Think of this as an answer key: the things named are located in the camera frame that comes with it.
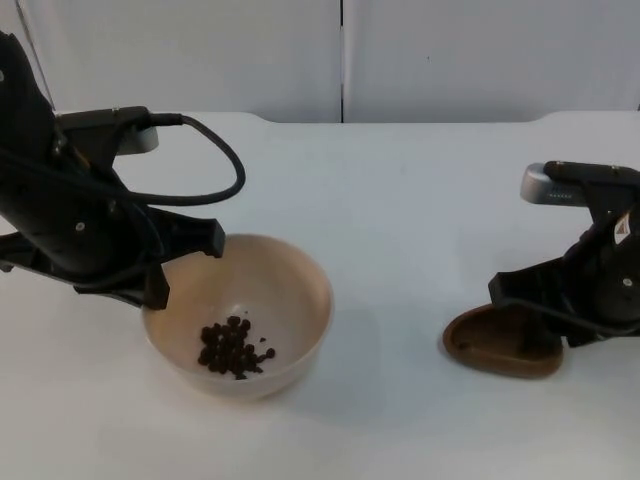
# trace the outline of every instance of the cable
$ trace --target cable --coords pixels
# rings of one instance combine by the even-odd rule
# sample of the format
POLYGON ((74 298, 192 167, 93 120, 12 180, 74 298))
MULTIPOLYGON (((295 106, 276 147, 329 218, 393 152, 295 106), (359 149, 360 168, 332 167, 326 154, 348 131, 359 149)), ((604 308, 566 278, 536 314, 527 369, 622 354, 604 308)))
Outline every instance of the cable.
POLYGON ((197 205, 209 205, 212 203, 222 202, 236 195, 246 182, 246 172, 240 158, 233 149, 216 133, 207 126, 196 120, 195 118, 180 114, 151 114, 150 126, 171 126, 171 125, 189 125, 196 129, 208 140, 215 144, 224 153, 236 172, 236 181, 229 188, 220 192, 209 193, 205 195, 191 196, 175 196, 175 195, 156 195, 152 193, 131 192, 126 189, 114 188, 108 184, 100 183, 87 178, 75 177, 57 170, 53 170, 43 164, 28 161, 19 156, 0 149, 3 154, 3 163, 5 166, 15 170, 45 178, 52 182, 61 183, 72 190, 103 197, 111 200, 124 200, 134 203, 144 203, 147 205, 163 205, 172 207, 192 207, 197 205))

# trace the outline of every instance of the white table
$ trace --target white table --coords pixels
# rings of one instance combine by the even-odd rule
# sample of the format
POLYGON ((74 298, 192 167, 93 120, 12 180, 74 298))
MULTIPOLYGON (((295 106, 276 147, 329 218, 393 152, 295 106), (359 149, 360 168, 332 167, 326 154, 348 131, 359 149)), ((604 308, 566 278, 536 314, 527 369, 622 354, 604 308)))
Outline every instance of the white table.
MULTIPOLYGON (((639 114, 344 126, 198 116, 237 149, 248 182, 182 211, 282 237, 324 266, 336 314, 317 367, 262 402, 208 397, 154 352, 136 309, 14 270, 0 276, 1 478, 637 478, 639 340, 572 350, 544 381, 469 370, 438 342, 488 302, 496 271, 560 255, 590 224, 585 209, 520 200, 525 167, 640 168, 639 114)), ((190 129, 160 142, 118 160, 131 188, 231 181, 190 129)))

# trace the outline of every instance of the white wall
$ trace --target white wall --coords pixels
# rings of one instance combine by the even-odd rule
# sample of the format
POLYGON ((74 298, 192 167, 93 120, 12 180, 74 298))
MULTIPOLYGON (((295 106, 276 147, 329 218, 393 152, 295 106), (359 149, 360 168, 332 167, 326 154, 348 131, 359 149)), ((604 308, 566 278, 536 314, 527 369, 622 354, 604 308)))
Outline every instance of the white wall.
POLYGON ((344 0, 345 119, 635 110, 638 0, 344 0))
MULTIPOLYGON (((58 109, 340 118, 339 0, 19 1, 58 109)), ((638 0, 344 8, 346 121, 518 121, 640 104, 638 0)))
POLYGON ((58 109, 340 118, 338 0, 20 3, 58 109))

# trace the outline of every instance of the brown tray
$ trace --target brown tray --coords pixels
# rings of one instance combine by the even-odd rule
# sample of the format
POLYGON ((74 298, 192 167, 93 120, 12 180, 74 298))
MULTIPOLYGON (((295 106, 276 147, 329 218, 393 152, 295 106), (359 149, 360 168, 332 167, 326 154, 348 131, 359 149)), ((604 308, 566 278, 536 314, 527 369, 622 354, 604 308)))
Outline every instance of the brown tray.
POLYGON ((520 306, 498 310, 485 305, 470 310, 449 324, 442 340, 460 363, 501 375, 542 378, 562 364, 561 338, 520 306))

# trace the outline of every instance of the bowl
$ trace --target bowl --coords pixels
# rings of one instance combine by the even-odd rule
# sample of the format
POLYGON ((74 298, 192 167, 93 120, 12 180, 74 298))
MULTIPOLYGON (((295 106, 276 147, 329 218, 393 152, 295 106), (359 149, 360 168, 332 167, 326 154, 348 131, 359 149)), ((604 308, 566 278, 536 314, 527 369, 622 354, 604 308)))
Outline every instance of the bowl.
POLYGON ((311 368, 331 324, 333 295, 326 274, 302 250, 271 237, 229 235, 222 258, 195 253, 163 268, 171 287, 167 308, 143 309, 144 326, 151 344, 194 385, 259 398, 311 368), (202 328, 232 315, 250 320, 246 343, 256 353, 276 351, 260 364, 263 373, 246 373, 245 380, 197 361, 202 328))

